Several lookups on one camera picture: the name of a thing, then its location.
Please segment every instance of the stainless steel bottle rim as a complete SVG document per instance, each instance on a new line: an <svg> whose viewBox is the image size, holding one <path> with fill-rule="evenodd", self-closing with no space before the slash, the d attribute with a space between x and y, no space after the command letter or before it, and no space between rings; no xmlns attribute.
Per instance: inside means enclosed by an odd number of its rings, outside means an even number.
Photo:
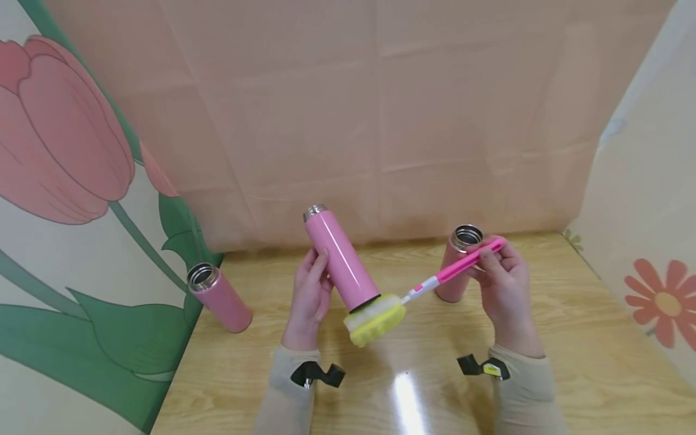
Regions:
<svg viewBox="0 0 696 435"><path fill-rule="evenodd" d="M210 263L199 263L193 266L187 274L187 282L192 292L202 292L211 288L220 272L217 267Z"/></svg>
<svg viewBox="0 0 696 435"><path fill-rule="evenodd" d="M326 210L328 210L328 208L324 204L314 204L312 207L309 207L307 211L302 214L302 220L306 222L309 220L310 217L314 216L315 214L325 212Z"/></svg>
<svg viewBox="0 0 696 435"><path fill-rule="evenodd" d="M450 236L450 244L459 252L465 253L469 246L483 241L483 232L477 227L464 224L456 227Z"/></svg>

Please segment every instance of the tulip illustration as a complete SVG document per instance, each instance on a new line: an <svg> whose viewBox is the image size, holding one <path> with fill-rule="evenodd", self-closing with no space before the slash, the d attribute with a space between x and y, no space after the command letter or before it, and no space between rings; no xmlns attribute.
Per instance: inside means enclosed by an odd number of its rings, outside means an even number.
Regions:
<svg viewBox="0 0 696 435"><path fill-rule="evenodd" d="M110 208L186 292L118 202L135 174L133 156L111 105L80 61L37 35L24 46L0 41L0 65L0 196L67 225L91 222Z"/></svg>

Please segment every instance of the pink curtain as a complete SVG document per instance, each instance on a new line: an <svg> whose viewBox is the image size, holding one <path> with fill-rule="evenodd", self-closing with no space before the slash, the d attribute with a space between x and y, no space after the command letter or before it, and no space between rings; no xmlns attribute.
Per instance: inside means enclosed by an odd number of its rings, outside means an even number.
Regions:
<svg viewBox="0 0 696 435"><path fill-rule="evenodd" d="M664 0L53 0L213 251L560 229Z"/></svg>

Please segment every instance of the pink thermos bottle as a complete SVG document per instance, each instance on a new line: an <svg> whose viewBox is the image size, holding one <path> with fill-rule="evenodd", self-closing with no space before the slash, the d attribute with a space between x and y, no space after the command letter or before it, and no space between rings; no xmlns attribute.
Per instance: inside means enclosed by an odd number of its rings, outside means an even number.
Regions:
<svg viewBox="0 0 696 435"><path fill-rule="evenodd" d="M317 251L329 251L329 275L348 311L368 304L379 296L353 245L323 204L314 204L302 215L305 229Z"/></svg>
<svg viewBox="0 0 696 435"><path fill-rule="evenodd" d="M444 269L457 260L466 257L467 251L471 252L478 247L483 240L483 232L473 225L460 225L454 229L445 247L445 255L442 259ZM440 285L435 289L435 293L447 302L458 302L469 284L469 275L459 274Z"/></svg>
<svg viewBox="0 0 696 435"><path fill-rule="evenodd" d="M251 323L251 310L239 298L220 269L210 263L193 266L187 275L191 293L230 332L242 332Z"/></svg>

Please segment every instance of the wrist strap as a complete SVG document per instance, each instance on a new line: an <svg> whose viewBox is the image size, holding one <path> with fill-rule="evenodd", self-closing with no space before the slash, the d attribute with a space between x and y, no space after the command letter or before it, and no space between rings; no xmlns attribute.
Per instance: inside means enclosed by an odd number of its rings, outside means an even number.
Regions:
<svg viewBox="0 0 696 435"><path fill-rule="evenodd" d="M466 376L477 376L479 374L489 374L499 381L510 379L510 371L504 362L497 358L489 358L479 365L473 354L457 358L461 372Z"/></svg>
<svg viewBox="0 0 696 435"><path fill-rule="evenodd" d="M309 388L315 379L319 379L326 385L338 388L345 377L346 372L336 364L331 364L328 372L324 373L317 361L306 361L302 363L292 374L290 380L299 386Z"/></svg>

